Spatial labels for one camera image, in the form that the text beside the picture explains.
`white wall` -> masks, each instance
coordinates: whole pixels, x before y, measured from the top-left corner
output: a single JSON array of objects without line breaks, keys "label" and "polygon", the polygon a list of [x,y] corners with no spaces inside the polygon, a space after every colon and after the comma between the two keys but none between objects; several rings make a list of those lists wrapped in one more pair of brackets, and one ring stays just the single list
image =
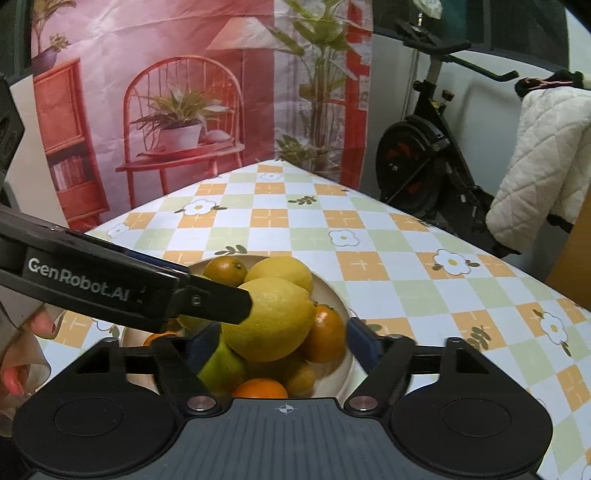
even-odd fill
[{"label": "white wall", "polygon": [[[570,70],[591,74],[591,35],[570,14],[567,16]],[[368,145],[361,178],[361,190],[379,197],[375,177],[375,154],[384,131],[403,117],[406,86],[413,51],[402,42],[374,35],[372,83],[369,94]],[[521,77],[548,77],[551,72],[529,64],[472,51],[457,56],[495,73],[517,70]],[[423,79],[428,57],[420,54],[417,78]],[[513,154],[521,102],[514,91],[516,81],[497,83],[458,65],[441,69],[436,99],[443,89],[456,94],[446,118],[460,144],[472,174],[480,186],[495,194]],[[558,227],[544,225],[530,252],[506,258],[527,273],[545,279],[561,252],[567,235]]]},{"label": "white wall", "polygon": [[41,143],[33,77],[12,85],[11,93],[25,125],[25,135],[6,176],[8,198],[23,213],[67,226]]}]

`flower pattern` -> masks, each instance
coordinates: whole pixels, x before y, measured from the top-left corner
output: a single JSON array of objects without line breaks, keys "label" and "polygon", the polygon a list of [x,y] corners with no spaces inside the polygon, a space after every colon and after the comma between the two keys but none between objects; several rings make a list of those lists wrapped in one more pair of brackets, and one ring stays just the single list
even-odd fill
[{"label": "flower pattern", "polygon": [[564,350],[564,353],[568,356],[572,356],[569,344],[567,343],[569,336],[564,330],[562,320],[548,312],[539,312],[534,309],[534,313],[540,318],[540,327],[544,333],[548,335],[550,341],[555,345],[560,345],[562,350]]},{"label": "flower pattern", "polygon": [[351,230],[332,230],[329,232],[330,241],[337,247],[356,247],[359,239]]},{"label": "flower pattern", "polygon": [[450,275],[465,275],[470,273],[469,260],[466,260],[464,256],[460,254],[448,252],[443,248],[437,250],[437,254],[433,257],[433,261],[437,265],[441,265],[441,267],[443,267],[443,269]]},{"label": "flower pattern", "polygon": [[183,212],[185,215],[206,215],[216,206],[216,202],[211,200],[195,200],[185,205]]},{"label": "flower pattern", "polygon": [[108,332],[113,326],[111,322],[106,322],[104,320],[92,319],[92,321],[96,324],[96,328],[100,332]]},{"label": "flower pattern", "polygon": [[480,327],[472,327],[470,338],[466,339],[466,341],[476,350],[482,352],[489,349],[488,342],[492,342],[492,337],[485,331],[484,326],[480,325]]},{"label": "flower pattern", "polygon": [[246,254],[248,251],[246,247],[243,245],[237,245],[236,247],[232,247],[231,245],[227,245],[225,250],[220,250],[215,252],[214,255],[234,255],[234,254]]},{"label": "flower pattern", "polygon": [[548,312],[544,312],[544,316],[540,320],[540,326],[542,327],[542,330],[545,331],[546,335],[548,335],[552,343],[555,343],[556,345],[560,345],[569,339],[564,331],[562,321]]},{"label": "flower pattern", "polygon": [[297,203],[298,205],[312,205],[314,202],[318,202],[314,195],[304,195],[296,200],[287,200],[287,203]]},{"label": "flower pattern", "polygon": [[276,181],[282,177],[281,173],[267,172],[261,175],[261,180]]},{"label": "flower pattern", "polygon": [[112,229],[107,231],[107,235],[111,238],[115,238],[116,236],[122,235],[123,233],[129,230],[129,226],[125,225],[124,223],[120,223],[119,225],[115,225]]},{"label": "flower pattern", "polygon": [[117,327],[117,325],[111,323],[111,322],[106,322],[104,320],[98,320],[98,319],[92,319],[92,321],[95,323],[96,325],[96,329],[99,332],[107,332],[109,333],[109,335],[111,335],[114,338],[119,339],[119,337],[121,336],[121,333],[119,331],[119,327]]}]

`green pear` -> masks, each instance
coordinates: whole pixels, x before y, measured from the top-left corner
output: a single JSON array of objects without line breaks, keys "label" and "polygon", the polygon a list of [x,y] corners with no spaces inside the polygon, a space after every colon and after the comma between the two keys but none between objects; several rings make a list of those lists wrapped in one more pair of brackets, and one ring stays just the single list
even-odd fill
[{"label": "green pear", "polygon": [[224,397],[248,379],[248,368],[246,360],[220,338],[215,352],[197,376],[213,395]]},{"label": "green pear", "polygon": [[186,336],[193,336],[197,332],[201,332],[201,330],[211,323],[210,320],[190,317],[188,315],[179,315],[177,322],[184,328],[184,334]]}]

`white quilted jacket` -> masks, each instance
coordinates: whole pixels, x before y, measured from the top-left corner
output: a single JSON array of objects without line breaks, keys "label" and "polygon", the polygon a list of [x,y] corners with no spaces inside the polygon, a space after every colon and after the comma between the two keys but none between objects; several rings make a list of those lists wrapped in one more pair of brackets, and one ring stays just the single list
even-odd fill
[{"label": "white quilted jacket", "polygon": [[536,90],[523,100],[517,146],[486,224],[524,252],[549,213],[574,223],[591,181],[591,91]]}]

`tablecloth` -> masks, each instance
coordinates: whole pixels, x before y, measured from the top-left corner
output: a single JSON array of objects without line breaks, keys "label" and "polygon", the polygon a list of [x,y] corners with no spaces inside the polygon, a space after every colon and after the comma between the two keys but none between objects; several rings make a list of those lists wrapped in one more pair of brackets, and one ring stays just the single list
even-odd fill
[{"label": "tablecloth", "polygon": [[[540,475],[591,478],[591,314],[448,233],[271,160],[153,200],[90,235],[185,265],[237,252],[293,255],[380,334],[422,345],[464,337],[550,413]],[[68,312],[58,337],[43,342],[52,375],[120,330]]]}]

